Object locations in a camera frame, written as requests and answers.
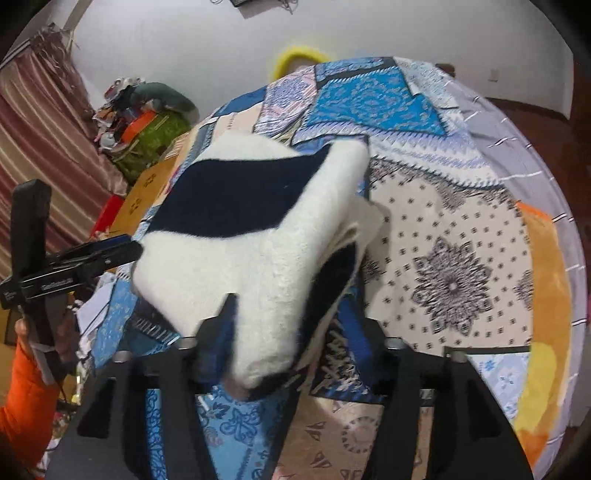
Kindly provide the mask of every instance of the pile of clutter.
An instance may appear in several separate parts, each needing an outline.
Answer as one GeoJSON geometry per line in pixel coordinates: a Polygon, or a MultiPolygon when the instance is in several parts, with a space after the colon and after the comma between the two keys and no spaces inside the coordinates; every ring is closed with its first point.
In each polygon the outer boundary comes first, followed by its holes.
{"type": "Polygon", "coordinates": [[[168,144],[188,131],[189,123],[181,113],[195,109],[191,100],[173,88],[138,77],[120,78],[105,92],[105,103],[94,115],[99,132],[95,144],[105,153],[132,184],[141,170],[157,161],[168,144]],[[161,113],[156,128],[146,145],[137,145],[140,133],[161,113]]]}

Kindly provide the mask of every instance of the red striped curtain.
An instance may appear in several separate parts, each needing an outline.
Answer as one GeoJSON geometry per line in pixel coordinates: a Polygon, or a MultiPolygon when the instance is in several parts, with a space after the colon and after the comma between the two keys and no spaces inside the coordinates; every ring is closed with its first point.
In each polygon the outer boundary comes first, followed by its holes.
{"type": "Polygon", "coordinates": [[[10,273],[13,188],[41,179],[53,188],[47,248],[86,241],[112,193],[127,183],[99,155],[84,84],[61,42],[43,31],[0,70],[0,278],[10,273]]]}

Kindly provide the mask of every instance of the orange sleeve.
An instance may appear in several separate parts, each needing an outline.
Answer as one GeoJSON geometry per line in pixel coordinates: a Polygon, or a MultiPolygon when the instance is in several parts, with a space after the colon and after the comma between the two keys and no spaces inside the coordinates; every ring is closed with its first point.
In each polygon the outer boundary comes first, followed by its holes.
{"type": "Polygon", "coordinates": [[[59,394],[58,384],[43,383],[35,360],[25,354],[19,343],[6,404],[0,407],[0,432],[27,468],[35,467],[51,440],[59,394]]]}

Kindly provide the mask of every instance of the black and white towel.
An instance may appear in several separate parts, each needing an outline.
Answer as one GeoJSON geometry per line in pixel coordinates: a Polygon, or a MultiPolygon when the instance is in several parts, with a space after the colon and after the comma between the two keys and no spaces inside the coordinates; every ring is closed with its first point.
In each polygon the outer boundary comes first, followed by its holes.
{"type": "Polygon", "coordinates": [[[301,155],[225,133],[154,216],[135,288],[183,336],[236,293],[229,370],[245,388],[309,364],[384,221],[356,194],[368,162],[359,140],[301,155]]]}

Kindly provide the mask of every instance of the wooden floor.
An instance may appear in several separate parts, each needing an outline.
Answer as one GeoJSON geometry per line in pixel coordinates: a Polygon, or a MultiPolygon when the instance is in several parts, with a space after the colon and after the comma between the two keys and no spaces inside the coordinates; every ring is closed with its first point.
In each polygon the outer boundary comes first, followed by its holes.
{"type": "Polygon", "coordinates": [[[518,102],[497,103],[511,121],[532,143],[556,178],[569,203],[587,261],[591,267],[591,159],[585,162],[584,148],[573,129],[558,114],[545,115],[543,109],[521,108],[518,102]]]}

